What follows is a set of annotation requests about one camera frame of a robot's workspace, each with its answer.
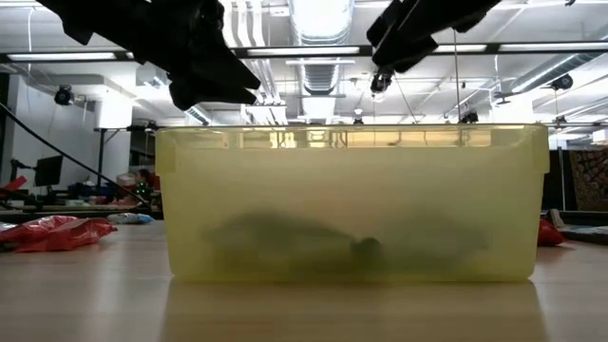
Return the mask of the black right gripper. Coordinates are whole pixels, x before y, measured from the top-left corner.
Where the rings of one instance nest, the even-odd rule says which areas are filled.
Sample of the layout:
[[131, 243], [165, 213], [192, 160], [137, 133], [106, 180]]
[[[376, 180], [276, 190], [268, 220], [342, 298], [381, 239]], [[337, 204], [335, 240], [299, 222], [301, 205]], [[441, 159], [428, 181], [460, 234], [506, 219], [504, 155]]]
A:
[[[367, 30], [372, 61], [404, 73], [437, 47], [432, 34], [444, 29], [466, 33], [501, 0], [391, 0]], [[412, 29], [401, 29], [412, 11]]]

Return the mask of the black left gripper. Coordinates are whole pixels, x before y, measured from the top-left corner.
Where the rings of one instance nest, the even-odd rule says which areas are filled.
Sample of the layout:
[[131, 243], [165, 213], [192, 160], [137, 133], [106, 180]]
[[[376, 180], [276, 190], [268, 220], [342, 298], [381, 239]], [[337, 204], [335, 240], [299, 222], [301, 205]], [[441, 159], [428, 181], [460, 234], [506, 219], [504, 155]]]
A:
[[82, 45], [98, 34], [175, 75], [173, 104], [187, 110], [200, 103], [253, 105], [260, 80], [225, 43], [223, 5], [217, 0], [40, 0], [57, 14], [64, 33]]

